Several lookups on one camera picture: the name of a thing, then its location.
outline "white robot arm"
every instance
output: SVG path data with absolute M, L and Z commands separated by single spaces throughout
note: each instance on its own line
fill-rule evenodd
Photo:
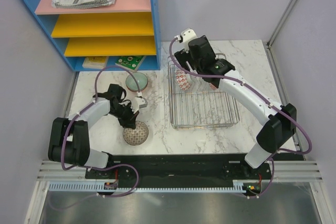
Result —
M 125 100 L 126 91 L 117 84 L 111 84 L 105 93 L 98 93 L 98 99 L 86 105 L 87 108 L 82 114 L 71 115 L 68 118 L 56 118 L 51 128 L 51 136 L 48 150 L 48 157 L 52 161 L 60 162 L 61 147 L 66 134 L 66 128 L 71 120 L 74 120 L 71 126 L 70 134 L 72 141 L 66 142 L 64 152 L 65 163 L 105 168 L 109 155 L 105 152 L 99 152 L 90 148 L 89 129 L 97 123 L 103 116 L 108 114 L 118 118 L 121 126 L 124 128 L 135 129 L 135 120 L 139 114 L 139 109 L 147 107 L 147 101 L 138 92 L 132 101 Z
M 184 49 L 174 54 L 180 65 L 201 75 L 216 76 L 203 79 L 236 98 L 263 126 L 257 135 L 257 143 L 245 156 L 248 165 L 252 168 L 259 167 L 296 132 L 296 127 L 272 107 L 282 110 L 295 120 L 296 108 L 291 104 L 283 106 L 263 95 L 247 82 L 230 62 L 216 59 L 206 36 L 198 38 L 193 30 L 187 29 L 177 36 L 177 40 L 184 46 Z M 266 104 L 260 95 L 266 98 L 269 104 Z

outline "bowl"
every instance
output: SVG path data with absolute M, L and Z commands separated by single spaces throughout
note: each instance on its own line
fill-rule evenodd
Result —
M 137 80 L 137 82 L 140 86 L 140 91 L 143 91 L 148 85 L 147 76 L 143 73 L 134 73 L 133 75 L 136 78 L 136 80 Z M 127 76 L 127 78 L 126 78 L 126 87 L 132 92 L 137 92 L 138 91 L 138 87 L 137 87 L 134 79 L 131 76 Z

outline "wire rack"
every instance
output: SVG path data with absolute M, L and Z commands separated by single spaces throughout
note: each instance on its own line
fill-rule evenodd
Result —
M 192 86 L 183 91 L 176 82 L 178 69 L 169 62 L 170 118 L 175 129 L 231 127 L 240 121 L 237 101 L 227 93 L 212 90 L 202 78 L 191 76 Z

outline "white marble surface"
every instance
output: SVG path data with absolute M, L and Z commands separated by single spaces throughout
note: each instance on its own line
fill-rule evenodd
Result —
M 264 47 L 260 40 L 211 41 L 215 52 L 223 52 L 236 69 L 257 89 L 280 101 Z M 150 136 L 140 146 L 128 145 L 122 137 L 123 128 L 118 120 L 104 116 L 90 130 L 91 148 L 111 154 L 194 154 L 194 153 L 244 153 L 255 143 L 261 125 L 240 103 L 240 122 L 230 128 L 175 130 L 170 124 L 167 57 L 169 43 L 162 44 L 162 69 L 143 71 L 149 85 L 143 96 L 148 107 L 140 111 L 139 121 L 147 124 Z M 96 72 L 81 72 L 73 97 L 70 113 L 85 106 L 94 94 Z M 125 72 L 105 72 L 99 78 L 98 92 L 106 92 L 109 84 L 117 83 L 125 88 Z M 128 97 L 134 94 L 128 91 Z M 295 150 L 292 140 L 284 147 Z

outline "metal frame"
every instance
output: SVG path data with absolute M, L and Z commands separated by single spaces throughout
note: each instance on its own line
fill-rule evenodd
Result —
M 285 12 L 283 13 L 282 17 L 280 18 L 279 23 L 277 24 L 275 30 L 273 31 L 271 38 L 268 41 L 268 45 L 272 46 L 275 39 L 277 38 L 281 28 L 283 27 L 284 23 L 286 22 L 288 16 L 292 12 L 293 8 L 297 4 L 298 0 L 290 0 L 288 6 L 286 7 Z
M 60 163 L 43 161 L 38 173 L 36 186 L 27 212 L 25 224 L 39 223 L 42 209 L 46 201 L 47 192 L 50 191 L 92 191 L 95 186 L 99 187 L 104 182 L 114 182 L 114 179 L 96 180 L 85 179 L 85 168 L 76 167 L 69 171 L 64 171 Z M 234 180 L 233 188 L 142 188 L 141 192 L 164 193 L 164 192 L 190 192 L 190 193 L 241 193 L 243 183 L 254 183 L 254 180 Z M 332 215 L 325 194 L 322 190 L 323 181 L 318 166 L 314 161 L 275 161 L 274 183 L 299 183 L 310 182 L 319 209 L 322 223 L 331 224 Z
M 282 26 L 286 22 L 289 14 L 293 10 L 297 2 L 298 0 L 290 1 L 276 29 L 274 30 L 270 40 L 267 43 L 264 43 L 265 52 L 267 54 L 271 70 L 275 78 L 277 89 L 280 94 L 281 101 L 283 103 L 288 102 L 288 96 L 285 87 L 282 85 L 283 82 L 281 81 L 281 76 L 280 73 L 278 72 L 277 63 L 274 58 L 274 55 L 272 54 L 271 46 L 274 43 L 275 39 L 277 38 L 277 35 L 279 34 Z M 65 116 L 67 116 L 69 113 L 77 80 L 78 80 L 78 73 L 76 74 L 73 82 L 68 104 L 65 109 Z M 302 140 L 297 135 L 294 136 L 293 138 L 296 147 L 299 150 Z M 98 183 L 98 181 L 96 180 L 85 179 L 84 168 L 75 168 L 65 172 L 61 169 L 59 163 L 54 163 L 51 161 L 43 161 L 40 168 L 40 172 L 38 174 L 34 193 L 28 208 L 25 224 L 39 223 L 50 182 L 72 182 L 80 184 L 85 183 L 89 184 L 93 182 Z M 248 183 L 252 181 L 239 180 L 235 182 Z M 311 190 L 313 192 L 313 197 L 317 205 L 317 209 L 322 223 L 323 224 L 336 223 L 331 204 L 329 203 L 328 200 L 328 194 L 326 193 L 317 163 L 315 161 L 275 161 L 274 183 L 299 183 L 299 182 L 310 183 Z

